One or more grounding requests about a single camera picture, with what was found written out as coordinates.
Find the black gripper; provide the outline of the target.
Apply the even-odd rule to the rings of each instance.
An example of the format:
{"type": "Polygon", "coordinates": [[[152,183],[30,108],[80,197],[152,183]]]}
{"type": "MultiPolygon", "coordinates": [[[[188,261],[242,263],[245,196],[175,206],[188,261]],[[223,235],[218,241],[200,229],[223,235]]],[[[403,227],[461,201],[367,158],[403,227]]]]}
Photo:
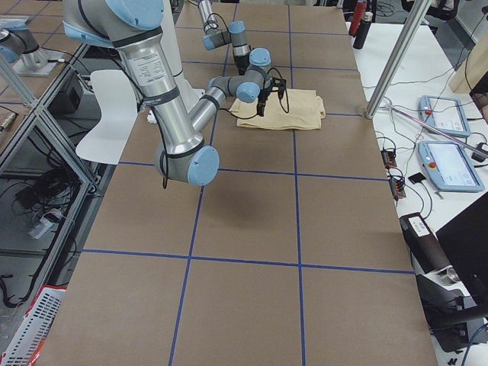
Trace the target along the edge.
{"type": "Polygon", "coordinates": [[[258,96],[258,103],[256,105],[256,113],[258,116],[263,116],[265,112],[265,105],[266,101],[268,100],[269,95],[273,91],[275,82],[273,80],[269,80],[268,84],[263,87],[260,91],[258,96]]]}
{"type": "Polygon", "coordinates": [[[244,75],[249,67],[249,55],[234,56],[234,63],[240,75],[244,75]]]}

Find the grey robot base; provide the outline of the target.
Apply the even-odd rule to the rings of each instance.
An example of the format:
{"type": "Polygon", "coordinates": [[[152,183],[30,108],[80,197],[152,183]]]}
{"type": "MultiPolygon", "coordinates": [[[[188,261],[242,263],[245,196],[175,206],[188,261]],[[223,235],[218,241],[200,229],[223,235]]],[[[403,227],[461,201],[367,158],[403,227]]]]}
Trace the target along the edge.
{"type": "Polygon", "coordinates": [[[22,76],[48,76],[65,53],[40,46],[29,27],[20,21],[1,26],[1,56],[22,76]]]}

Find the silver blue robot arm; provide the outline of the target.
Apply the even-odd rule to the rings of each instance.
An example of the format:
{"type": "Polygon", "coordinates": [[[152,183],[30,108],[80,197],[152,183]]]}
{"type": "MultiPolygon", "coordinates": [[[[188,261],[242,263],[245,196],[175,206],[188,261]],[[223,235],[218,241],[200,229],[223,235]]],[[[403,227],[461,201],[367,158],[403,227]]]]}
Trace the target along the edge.
{"type": "Polygon", "coordinates": [[[264,114],[274,79],[269,75],[271,56],[265,48],[251,49],[246,28],[234,21],[221,30],[209,1],[197,4],[204,26],[204,45],[212,50],[230,44],[239,75],[216,77],[192,109],[185,107],[161,44],[165,6],[161,1],[66,1],[63,25],[73,40],[115,49],[124,62],[142,102],[159,126],[162,143],[155,165],[169,179],[204,186],[216,176],[220,157],[206,145],[201,131],[230,96],[257,102],[264,114]]]}
{"type": "Polygon", "coordinates": [[[197,7],[203,24],[205,49],[215,50],[231,45],[237,71],[239,75],[244,75],[250,65],[249,57],[252,51],[244,22],[233,21],[227,24],[220,14],[213,11],[212,1],[198,1],[197,7]]]}

